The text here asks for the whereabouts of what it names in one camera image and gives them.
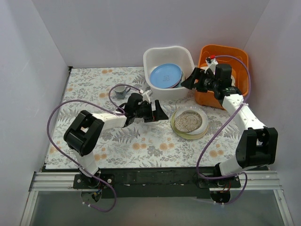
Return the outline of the pink plate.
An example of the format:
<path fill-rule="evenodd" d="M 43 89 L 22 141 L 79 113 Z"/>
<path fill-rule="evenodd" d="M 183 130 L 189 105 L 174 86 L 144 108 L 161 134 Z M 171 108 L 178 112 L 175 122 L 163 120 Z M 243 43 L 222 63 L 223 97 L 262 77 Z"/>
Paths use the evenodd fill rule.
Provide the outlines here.
<path fill-rule="evenodd" d="M 185 80 L 185 75 L 184 73 L 182 72 L 182 75 L 181 75 L 181 79 L 179 80 L 179 82 L 176 84 L 176 86 L 174 86 L 174 88 L 179 88 L 181 87 L 181 83 Z"/>

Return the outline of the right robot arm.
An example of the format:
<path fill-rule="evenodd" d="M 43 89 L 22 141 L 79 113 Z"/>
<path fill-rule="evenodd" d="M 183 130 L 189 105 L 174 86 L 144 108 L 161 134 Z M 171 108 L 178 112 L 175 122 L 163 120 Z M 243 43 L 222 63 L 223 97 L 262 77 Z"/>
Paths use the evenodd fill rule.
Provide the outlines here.
<path fill-rule="evenodd" d="M 247 98 L 232 85 L 231 73 L 229 64 L 218 64 L 214 72 L 196 67 L 181 83 L 197 92 L 212 91 L 215 99 L 231 115 L 228 121 L 234 121 L 242 132 L 234 157 L 216 164 L 213 176 L 204 176 L 197 171 L 202 179 L 213 180 L 218 187 L 226 186 L 230 177 L 244 170 L 273 164 L 277 150 L 277 130 L 267 127 L 254 115 L 246 103 Z"/>

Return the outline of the teal embossed plate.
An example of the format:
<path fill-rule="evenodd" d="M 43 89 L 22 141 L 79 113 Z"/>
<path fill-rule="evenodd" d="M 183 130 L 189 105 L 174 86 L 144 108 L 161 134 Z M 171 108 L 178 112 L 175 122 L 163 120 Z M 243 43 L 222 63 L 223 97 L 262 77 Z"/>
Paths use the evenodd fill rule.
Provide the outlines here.
<path fill-rule="evenodd" d="M 184 81 L 185 81 L 185 75 L 184 75 L 184 73 L 182 73 L 181 80 L 179 81 L 177 87 L 178 87 L 178 88 L 181 87 L 181 86 L 182 86 L 181 83 L 184 82 Z"/>

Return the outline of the lavender blue plate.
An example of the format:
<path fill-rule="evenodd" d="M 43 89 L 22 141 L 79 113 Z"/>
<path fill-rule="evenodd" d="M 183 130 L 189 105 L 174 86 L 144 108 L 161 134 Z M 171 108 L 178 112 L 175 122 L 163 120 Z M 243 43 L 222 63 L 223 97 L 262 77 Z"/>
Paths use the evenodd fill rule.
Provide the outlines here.
<path fill-rule="evenodd" d="M 176 86 L 181 79 L 181 68 L 172 63 L 163 64 L 156 67 L 150 74 L 149 80 L 154 87 L 169 89 Z"/>

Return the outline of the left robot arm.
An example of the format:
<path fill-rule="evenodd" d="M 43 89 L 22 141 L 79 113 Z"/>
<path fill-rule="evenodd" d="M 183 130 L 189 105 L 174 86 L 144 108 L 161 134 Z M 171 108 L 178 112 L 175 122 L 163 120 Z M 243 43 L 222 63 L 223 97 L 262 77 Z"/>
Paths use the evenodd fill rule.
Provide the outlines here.
<path fill-rule="evenodd" d="M 124 128 L 136 118 L 144 122 L 168 120 L 158 100 L 152 102 L 147 94 L 133 93 L 127 102 L 118 106 L 114 113 L 90 113 L 83 110 L 72 122 L 64 134 L 64 141 L 73 150 L 82 182 L 89 188 L 96 188 L 100 183 L 100 169 L 96 165 L 93 149 L 102 131 L 113 128 Z"/>

